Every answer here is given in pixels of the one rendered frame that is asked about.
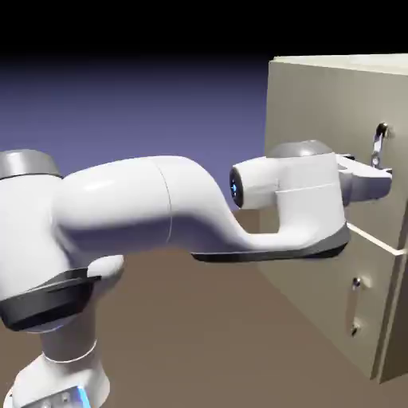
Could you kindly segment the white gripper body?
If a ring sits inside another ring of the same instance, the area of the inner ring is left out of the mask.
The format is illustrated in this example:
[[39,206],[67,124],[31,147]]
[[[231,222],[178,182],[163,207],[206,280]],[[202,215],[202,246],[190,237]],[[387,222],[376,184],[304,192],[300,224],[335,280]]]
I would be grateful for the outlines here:
[[361,163],[353,156],[337,155],[343,204],[366,202],[386,197],[391,189],[392,174]]

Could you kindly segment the curved silver door handle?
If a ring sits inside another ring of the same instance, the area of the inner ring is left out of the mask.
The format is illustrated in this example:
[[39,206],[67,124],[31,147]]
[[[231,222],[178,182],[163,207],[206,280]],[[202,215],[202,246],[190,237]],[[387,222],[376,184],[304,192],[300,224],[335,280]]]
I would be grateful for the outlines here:
[[393,137],[393,131],[390,125],[386,122],[381,122],[377,125],[373,136],[371,165],[374,168],[382,169],[381,159],[384,142]]

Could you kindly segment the beige cabinet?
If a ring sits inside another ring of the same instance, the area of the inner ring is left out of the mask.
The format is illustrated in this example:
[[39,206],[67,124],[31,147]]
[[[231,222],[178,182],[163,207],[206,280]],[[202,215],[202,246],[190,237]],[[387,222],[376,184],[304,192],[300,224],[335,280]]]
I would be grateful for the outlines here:
[[391,190],[347,208],[338,257],[259,269],[368,378],[390,381],[408,373],[408,53],[274,59],[265,146],[302,139],[391,170]]

